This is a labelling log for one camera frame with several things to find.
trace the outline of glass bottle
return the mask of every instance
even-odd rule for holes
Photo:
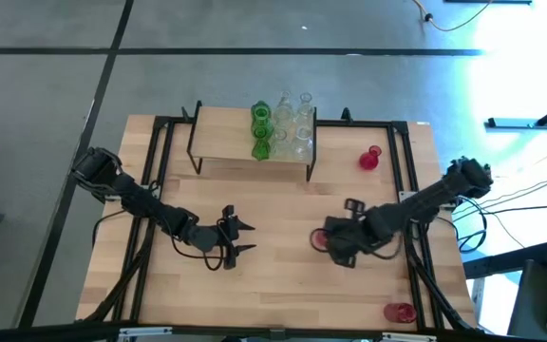
[[[279,104],[273,110],[272,120],[276,128],[287,130],[291,127],[294,119],[294,112],[292,111],[291,93],[288,91],[282,92],[282,98]]]
[[[265,103],[259,101],[257,104],[253,105],[252,114],[253,124],[251,126],[251,132],[253,133],[253,137],[255,137],[255,139],[267,141],[274,133],[269,107]]]
[[[265,103],[265,101],[259,101],[251,107],[251,115],[253,116],[253,121],[255,120],[256,115],[259,117],[268,116],[271,118],[272,110],[269,105]]]
[[[301,104],[296,109],[295,121],[297,125],[313,126],[313,105],[310,104],[311,94],[305,92],[300,96]]]
[[[272,146],[272,157],[283,159],[286,158],[291,150],[291,143],[286,140],[287,138],[286,130],[276,128],[272,136],[271,146]]]
[[[258,139],[253,147],[253,157],[258,161],[267,160],[270,157],[270,144],[263,139]]]
[[[308,125],[296,128],[296,135],[292,139],[292,154],[297,161],[308,162],[311,160],[312,132]]]

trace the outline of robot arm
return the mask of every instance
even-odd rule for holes
[[[412,241],[411,221],[430,222],[441,205],[459,195],[478,199],[489,192],[492,183],[488,165],[482,167],[476,160],[461,158],[451,162],[441,180],[400,203],[373,206],[364,211],[363,202],[347,199],[345,207],[352,212],[352,218],[327,217],[325,220],[322,230],[326,252],[335,264],[354,268],[358,252],[373,254],[399,231],[404,233],[405,241]],[[429,276],[412,243],[408,245],[406,257],[453,328],[471,329]]]
[[[103,148],[90,147],[74,165],[72,176],[79,185],[89,191],[100,202],[110,196],[119,196],[122,208],[138,218],[153,219],[161,230],[171,238],[210,252],[215,246],[226,249],[223,266],[232,269],[240,252],[254,245],[234,246],[239,230],[254,230],[243,223],[234,213],[234,206],[223,209],[223,217],[216,225],[198,226],[199,217],[179,207],[173,207],[156,199],[152,192],[136,184],[130,175],[123,172],[119,157]]]

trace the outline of black floor stripe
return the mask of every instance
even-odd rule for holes
[[[310,56],[483,56],[469,48],[344,48],[344,47],[0,47],[0,55],[310,55]]]
[[[320,47],[123,47],[120,55],[482,56],[482,49]]]
[[[108,47],[0,47],[0,55],[102,55]]]
[[[118,24],[118,28],[115,32],[113,43],[111,44],[112,49],[118,48],[122,42],[123,33],[127,26],[133,4],[134,0],[126,0],[125,2],[122,17],[120,18],[120,23]],[[85,127],[82,131],[82,135],[80,136],[75,154],[71,160],[69,170],[75,161],[77,161],[84,154],[89,146],[99,112],[101,111],[104,94],[106,92],[109,79],[111,78],[111,72],[113,71],[113,66],[115,65],[116,57],[116,54],[110,53],[104,62],[103,72],[101,73],[101,78],[96,87],[92,106],[90,107],[87,119],[85,121]],[[66,216],[68,215],[73,194],[75,193],[75,185],[75,180],[71,178],[67,172],[65,184],[63,185],[63,189],[57,201],[55,212],[48,226],[46,245],[40,255],[39,266],[37,267],[35,276],[32,280],[27,300],[25,302],[25,307],[20,315],[18,324],[19,328],[28,328],[33,325],[35,315],[39,309],[39,302],[41,301],[42,294],[46,287],[47,276],[52,267],[54,257],[56,256],[56,249],[58,248],[61,235],[63,234]]]

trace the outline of wooden shelf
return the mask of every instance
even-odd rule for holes
[[[199,109],[190,153],[194,158],[255,161],[251,110],[203,106]],[[292,158],[272,157],[261,162],[311,164]]]

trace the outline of black cable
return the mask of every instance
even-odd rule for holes
[[[505,213],[509,211],[518,211],[518,210],[533,210],[533,209],[547,209],[547,205],[540,205],[540,206],[533,206],[533,207],[521,207],[521,208],[510,208],[510,209],[503,209],[498,210],[494,212],[486,212],[485,215],[495,215],[500,213]]]
[[[472,204],[472,206],[474,206],[479,211],[479,214],[481,215],[481,219],[482,219],[482,229],[481,230],[479,230],[478,232],[472,233],[468,236],[465,236],[465,237],[459,237],[458,240],[457,240],[458,242],[460,242],[460,247],[459,247],[460,253],[468,254],[468,253],[472,253],[472,252],[477,251],[483,245],[484,241],[486,240],[486,229],[488,228],[488,222],[486,220],[486,217],[484,216],[483,209],[481,208],[481,206],[475,200],[465,198],[465,197],[460,197],[459,204],[461,204],[462,200],[467,201],[468,203]],[[478,236],[478,235],[481,236],[481,239],[477,242],[475,247],[472,247],[472,248],[469,248],[469,249],[463,249],[463,246],[471,238],[473,238],[475,236]]]
[[[453,223],[453,221],[451,221],[450,219],[441,218],[441,217],[436,217],[436,219],[443,220],[444,222],[450,224],[451,227],[453,227],[453,229],[455,230],[455,240],[457,241],[460,240],[460,230],[457,229],[457,226],[455,225],[455,223]]]
[[[371,254],[376,257],[379,257],[382,260],[392,260],[393,258],[397,257],[400,254],[400,251],[402,250],[402,246],[403,246],[403,239],[401,237],[398,237],[398,246],[396,247],[396,250],[394,251],[394,253],[392,253],[391,255],[382,256],[375,251],[372,251]]]
[[[102,218],[99,218],[96,223],[94,223],[94,228],[92,228],[92,248],[94,248],[94,245],[96,244],[96,236],[98,234],[98,231],[99,231],[99,225],[101,225],[101,223],[106,220],[106,219],[111,219],[113,218],[114,216],[116,215],[119,215],[121,213],[125,213],[125,209],[122,209],[120,210],[119,212],[115,212],[113,214],[109,214],[109,215],[106,215],[106,216],[103,216]]]
[[[175,251],[182,257],[188,257],[188,258],[192,258],[192,259],[203,259],[204,260],[204,263],[206,263],[206,267],[211,270],[211,271],[216,271],[220,268],[220,266],[222,265],[223,263],[223,260],[225,259],[225,256],[224,256],[224,253],[223,253],[223,246],[221,245],[218,245],[218,248],[219,248],[219,251],[220,251],[220,254],[219,256],[206,256],[206,254],[204,253],[203,256],[192,256],[192,255],[188,255],[184,252],[181,252],[179,247],[177,246],[177,243],[176,243],[176,240],[175,240],[175,237],[172,235],[172,229],[170,228],[170,223],[168,223],[168,220],[166,219],[166,217],[162,217],[162,222],[166,225],[166,228],[168,229],[168,236],[170,236],[170,240],[172,241],[172,247],[175,249]],[[210,265],[210,263],[208,263],[208,259],[218,259],[218,264],[217,266],[215,267],[212,267]]]

